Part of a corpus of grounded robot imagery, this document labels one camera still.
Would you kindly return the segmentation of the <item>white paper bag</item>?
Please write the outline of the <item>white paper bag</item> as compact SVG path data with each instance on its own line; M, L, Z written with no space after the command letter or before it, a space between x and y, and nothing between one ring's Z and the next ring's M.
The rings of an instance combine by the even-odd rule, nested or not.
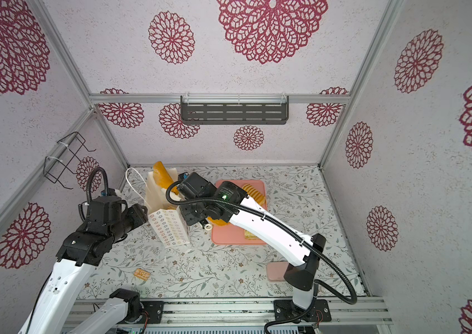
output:
M137 169L129 168L125 179L124 191L147 208L148 222L162 244L167 249L190 244L189 228L180 210L167 201L166 188L155 182L153 172L142 175Z

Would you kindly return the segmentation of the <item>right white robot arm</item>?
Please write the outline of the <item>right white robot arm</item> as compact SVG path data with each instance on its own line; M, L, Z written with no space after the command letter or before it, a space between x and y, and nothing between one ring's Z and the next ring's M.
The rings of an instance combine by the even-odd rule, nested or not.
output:
M187 225L204 224L207 218L222 220L257 236L280 253L288 262L284 280L293 288L295 314L264 325L265 333L273 326L297 323L314 310L319 288L324 288L348 305L358 301L357 292L345 273L323 253L326 239L317 233L304 234L264 209L243 188L230 181L213 185L198 173L183 173L166 189L167 201L183 210ZM348 296L317 279L319 264L324 262L343 281Z

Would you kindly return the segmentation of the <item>long baguette loaf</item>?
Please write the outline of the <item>long baguette loaf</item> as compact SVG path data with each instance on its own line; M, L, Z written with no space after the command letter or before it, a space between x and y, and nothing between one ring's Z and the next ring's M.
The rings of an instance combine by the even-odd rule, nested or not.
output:
M165 193L167 189L174 183L174 180L169 174L169 171L167 171L161 161L158 161L153 165L153 179L155 184L163 193Z

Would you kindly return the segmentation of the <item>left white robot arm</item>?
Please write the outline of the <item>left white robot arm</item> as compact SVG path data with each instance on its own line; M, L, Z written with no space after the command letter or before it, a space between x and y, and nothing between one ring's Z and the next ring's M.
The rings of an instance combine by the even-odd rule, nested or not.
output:
M91 274L113 245L148 222L148 209L118 196L79 205L82 224L64 241L20 333L60 333Z

